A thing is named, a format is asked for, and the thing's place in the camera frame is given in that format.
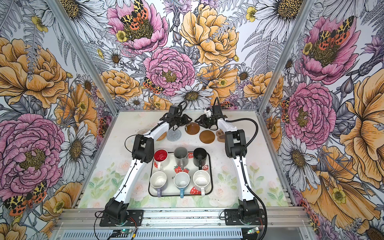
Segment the grey braided coaster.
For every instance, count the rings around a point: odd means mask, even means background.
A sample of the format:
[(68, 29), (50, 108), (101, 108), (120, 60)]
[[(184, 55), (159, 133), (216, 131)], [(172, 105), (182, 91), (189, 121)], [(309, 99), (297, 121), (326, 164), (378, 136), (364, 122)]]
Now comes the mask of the grey braided coaster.
[(182, 137), (182, 132), (180, 130), (169, 130), (167, 132), (167, 140), (170, 142), (176, 142)]

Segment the plain round wooden coaster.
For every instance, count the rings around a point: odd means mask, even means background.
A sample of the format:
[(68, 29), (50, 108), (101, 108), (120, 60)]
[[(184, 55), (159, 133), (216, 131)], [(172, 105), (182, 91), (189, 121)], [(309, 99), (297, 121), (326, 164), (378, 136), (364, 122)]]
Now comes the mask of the plain round wooden coaster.
[(199, 139), (204, 144), (211, 144), (215, 141), (216, 135), (210, 130), (202, 131), (199, 135)]

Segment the paw shaped wooden coaster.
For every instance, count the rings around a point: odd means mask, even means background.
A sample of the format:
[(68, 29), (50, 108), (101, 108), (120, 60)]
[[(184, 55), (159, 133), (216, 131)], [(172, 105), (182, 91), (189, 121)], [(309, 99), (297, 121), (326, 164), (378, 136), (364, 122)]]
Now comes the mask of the paw shaped wooden coaster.
[(226, 135), (225, 135), (225, 133), (222, 130), (218, 130), (216, 132), (216, 136), (217, 136), (217, 141), (218, 142), (221, 142), (221, 143), (225, 142)]

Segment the woven rattan coaster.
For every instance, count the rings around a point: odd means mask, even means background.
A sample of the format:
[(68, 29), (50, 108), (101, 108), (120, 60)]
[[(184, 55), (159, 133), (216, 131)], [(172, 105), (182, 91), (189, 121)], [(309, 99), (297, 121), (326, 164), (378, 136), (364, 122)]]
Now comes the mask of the woven rattan coaster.
[(167, 132), (163, 133), (163, 134), (157, 139), (157, 141), (162, 141), (162, 140), (164, 140), (166, 137), (167, 137)]

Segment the scratched dark wooden coaster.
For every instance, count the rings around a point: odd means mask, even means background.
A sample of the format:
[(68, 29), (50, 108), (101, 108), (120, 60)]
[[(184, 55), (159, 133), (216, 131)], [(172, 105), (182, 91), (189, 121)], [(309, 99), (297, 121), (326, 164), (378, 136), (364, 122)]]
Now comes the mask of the scratched dark wooden coaster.
[(200, 132), (200, 126), (197, 123), (189, 123), (185, 126), (185, 132), (189, 135), (196, 135)]

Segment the multicolour braided coaster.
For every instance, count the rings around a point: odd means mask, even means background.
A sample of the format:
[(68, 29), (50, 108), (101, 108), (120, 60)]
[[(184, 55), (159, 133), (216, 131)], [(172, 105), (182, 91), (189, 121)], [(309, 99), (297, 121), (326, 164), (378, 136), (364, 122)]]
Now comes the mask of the multicolour braided coaster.
[(138, 135), (145, 135), (146, 133), (148, 133), (150, 131), (150, 129), (142, 129), (142, 130), (139, 130), (137, 132)]

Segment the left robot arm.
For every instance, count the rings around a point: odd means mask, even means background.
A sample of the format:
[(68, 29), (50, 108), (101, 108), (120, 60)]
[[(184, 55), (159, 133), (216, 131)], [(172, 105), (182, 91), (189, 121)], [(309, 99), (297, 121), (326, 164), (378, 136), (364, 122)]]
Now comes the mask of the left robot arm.
[(128, 206), (133, 188), (142, 170), (154, 158), (155, 141), (169, 130), (176, 130), (192, 121), (188, 115), (168, 117), (164, 115), (160, 122), (150, 131), (143, 135), (137, 134), (132, 153), (132, 161), (129, 170), (119, 186), (117, 192), (107, 202), (103, 217), (109, 219), (113, 224), (122, 225), (128, 219)]

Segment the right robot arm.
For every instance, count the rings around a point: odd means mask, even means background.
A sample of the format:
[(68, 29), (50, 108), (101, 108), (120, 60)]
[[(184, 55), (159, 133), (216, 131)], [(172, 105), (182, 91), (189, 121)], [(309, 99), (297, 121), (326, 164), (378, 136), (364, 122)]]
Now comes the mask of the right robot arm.
[(233, 123), (245, 121), (246, 119), (228, 120), (223, 114), (220, 105), (214, 105), (204, 110), (203, 115), (198, 117), (195, 122), (206, 129), (213, 126), (218, 127), (219, 130), (224, 132), (225, 136), (225, 153), (229, 159), (234, 163), (239, 181), (239, 206), (238, 215), (239, 220), (244, 224), (250, 224), (260, 216), (260, 201), (258, 196), (251, 188), (246, 154), (249, 142), (246, 140), (244, 130), (238, 129)]

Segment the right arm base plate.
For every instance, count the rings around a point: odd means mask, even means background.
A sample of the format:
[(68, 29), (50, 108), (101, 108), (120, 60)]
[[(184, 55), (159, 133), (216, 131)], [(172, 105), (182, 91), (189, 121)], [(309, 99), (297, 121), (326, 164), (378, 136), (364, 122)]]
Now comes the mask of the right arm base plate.
[(227, 226), (266, 225), (266, 214), (264, 210), (260, 210), (257, 214), (253, 215), (246, 213), (241, 215), (238, 209), (225, 209), (224, 218)]

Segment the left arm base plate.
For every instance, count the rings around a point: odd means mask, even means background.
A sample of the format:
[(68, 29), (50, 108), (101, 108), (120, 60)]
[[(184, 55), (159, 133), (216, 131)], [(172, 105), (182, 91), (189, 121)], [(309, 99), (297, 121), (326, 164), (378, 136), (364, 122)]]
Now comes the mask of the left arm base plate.
[(142, 225), (143, 210), (126, 210), (117, 215), (103, 212), (100, 227), (139, 227)]

